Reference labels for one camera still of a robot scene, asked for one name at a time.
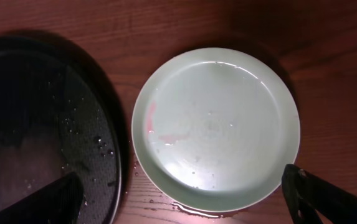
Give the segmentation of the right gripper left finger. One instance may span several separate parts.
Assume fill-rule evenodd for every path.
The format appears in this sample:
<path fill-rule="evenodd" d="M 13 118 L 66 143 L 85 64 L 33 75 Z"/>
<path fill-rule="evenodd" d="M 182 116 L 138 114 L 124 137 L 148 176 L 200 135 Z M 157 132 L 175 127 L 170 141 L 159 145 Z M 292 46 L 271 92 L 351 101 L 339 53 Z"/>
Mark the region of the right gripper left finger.
<path fill-rule="evenodd" d="M 0 224 L 76 224 L 83 184 L 71 172 L 0 211 Z"/>

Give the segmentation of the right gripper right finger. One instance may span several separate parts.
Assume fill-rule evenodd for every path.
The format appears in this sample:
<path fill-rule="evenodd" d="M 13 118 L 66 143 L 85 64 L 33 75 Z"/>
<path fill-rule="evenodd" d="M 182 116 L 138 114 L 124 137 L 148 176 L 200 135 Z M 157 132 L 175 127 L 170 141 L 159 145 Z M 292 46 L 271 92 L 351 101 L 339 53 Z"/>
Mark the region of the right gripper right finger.
<path fill-rule="evenodd" d="M 293 165 L 282 175 L 282 192 L 294 224 L 357 223 L 357 196 Z"/>

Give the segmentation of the pale green plate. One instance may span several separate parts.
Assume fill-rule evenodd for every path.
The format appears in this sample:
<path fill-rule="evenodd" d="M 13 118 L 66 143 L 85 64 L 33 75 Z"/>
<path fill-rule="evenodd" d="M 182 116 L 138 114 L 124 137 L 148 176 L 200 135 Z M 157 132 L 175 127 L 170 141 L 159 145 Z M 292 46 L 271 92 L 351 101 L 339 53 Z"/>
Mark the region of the pale green plate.
<path fill-rule="evenodd" d="M 300 145 L 292 94 L 266 64 L 223 48 L 185 52 L 144 84 L 131 119 L 136 156 L 175 202 L 231 212 L 281 184 Z"/>

